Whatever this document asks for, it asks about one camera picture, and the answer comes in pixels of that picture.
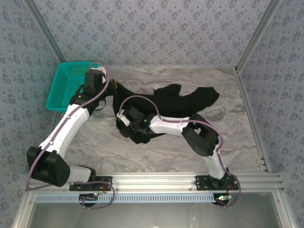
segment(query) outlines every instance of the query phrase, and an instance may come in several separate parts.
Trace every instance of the plastic basket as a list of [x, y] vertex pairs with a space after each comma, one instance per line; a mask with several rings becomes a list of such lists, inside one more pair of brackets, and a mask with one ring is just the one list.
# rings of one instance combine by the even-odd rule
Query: plastic basket
[[85, 73], [91, 61], [61, 63], [56, 69], [48, 94], [46, 108], [65, 113], [76, 90], [85, 83]]

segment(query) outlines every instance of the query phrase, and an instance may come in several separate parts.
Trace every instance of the patterned wallpaper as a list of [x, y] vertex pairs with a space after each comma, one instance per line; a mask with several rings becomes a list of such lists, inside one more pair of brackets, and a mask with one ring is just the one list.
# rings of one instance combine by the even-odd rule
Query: patterned wallpaper
[[284, 0], [242, 73], [274, 172], [304, 227], [304, 2]]
[[9, 228], [29, 171], [26, 151], [50, 131], [45, 103], [58, 62], [22, 0], [0, 8], [0, 228]]
[[34, 0], [67, 61], [235, 66], [269, 0]]

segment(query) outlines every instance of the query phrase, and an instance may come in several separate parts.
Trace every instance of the black garment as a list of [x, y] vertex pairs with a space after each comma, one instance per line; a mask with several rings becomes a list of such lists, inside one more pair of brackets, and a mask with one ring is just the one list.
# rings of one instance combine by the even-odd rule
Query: black garment
[[[129, 96], [136, 95], [130, 90], [124, 88], [120, 83], [117, 83], [117, 89], [113, 96], [113, 110], [115, 115], [119, 111], [121, 103]], [[181, 86], [177, 84], [169, 85], [165, 88], [157, 89], [154, 95], [142, 95], [152, 100], [159, 109], [163, 116], [167, 117], [188, 117], [194, 113], [209, 107], [216, 102], [219, 98], [219, 93], [213, 87], [199, 87], [193, 93], [185, 96], [179, 96]], [[146, 115], [156, 113], [154, 106], [145, 99], [135, 97], [128, 100], [123, 109], [132, 105], [139, 112]], [[123, 124], [121, 121], [116, 121], [117, 128], [120, 129]], [[145, 135], [137, 133], [131, 137], [132, 141], [136, 144], [147, 143], [151, 138], [157, 137], [162, 134]]]

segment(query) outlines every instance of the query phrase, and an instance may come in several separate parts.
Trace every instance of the robotic arm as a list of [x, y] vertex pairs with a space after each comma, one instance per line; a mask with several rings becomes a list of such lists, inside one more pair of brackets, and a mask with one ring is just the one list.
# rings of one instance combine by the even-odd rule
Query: robotic arm
[[[73, 115], [70, 113], [75, 108], [95, 97], [105, 85], [105, 70], [103, 67], [91, 68], [85, 74], [85, 84], [83, 92], [80, 90], [71, 98], [67, 111], [54, 129], [51, 135], [40, 144], [39, 147], [30, 147], [27, 151], [28, 166], [31, 167], [34, 160], [41, 152], [41, 148], [50, 142], [50, 139], [68, 117], [68, 121], [60, 130], [55, 140], [50, 142], [50, 146], [37, 162], [32, 178], [43, 181], [58, 187], [70, 182], [95, 181], [95, 170], [84, 166], [68, 166], [64, 161], [67, 148], [81, 125], [90, 117], [98, 107], [101, 100], [115, 92], [114, 82], [110, 83], [105, 92], [97, 100], [79, 108]], [[198, 114], [186, 118], [164, 117], [174, 123], [163, 121], [163, 117], [155, 114], [144, 115], [134, 107], [129, 107], [117, 114], [116, 118], [124, 123], [120, 133], [124, 137], [130, 137], [136, 132], [144, 134], [167, 133], [183, 137], [192, 150], [203, 156], [209, 169], [209, 184], [216, 189], [220, 189], [224, 184], [227, 173], [224, 172], [216, 149], [219, 146], [219, 137], [211, 128], [197, 123], [184, 123], [186, 120], [207, 121]]]

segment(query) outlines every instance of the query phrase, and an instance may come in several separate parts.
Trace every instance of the gray marble surface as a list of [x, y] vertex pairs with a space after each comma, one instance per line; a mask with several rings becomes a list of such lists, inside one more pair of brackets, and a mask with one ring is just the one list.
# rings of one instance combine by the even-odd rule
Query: gray marble surface
[[[261, 161], [245, 107], [233, 74], [211, 68], [110, 69], [114, 78], [135, 93], [172, 83], [181, 84], [180, 95], [197, 87], [213, 86], [220, 93], [217, 102], [199, 112], [224, 135], [221, 154], [231, 171], [261, 170]], [[97, 172], [206, 172], [203, 157], [180, 137], [163, 135], [148, 144], [136, 145], [120, 135], [115, 125], [112, 97], [104, 110], [94, 112], [79, 129], [66, 153], [72, 165], [86, 165]]]

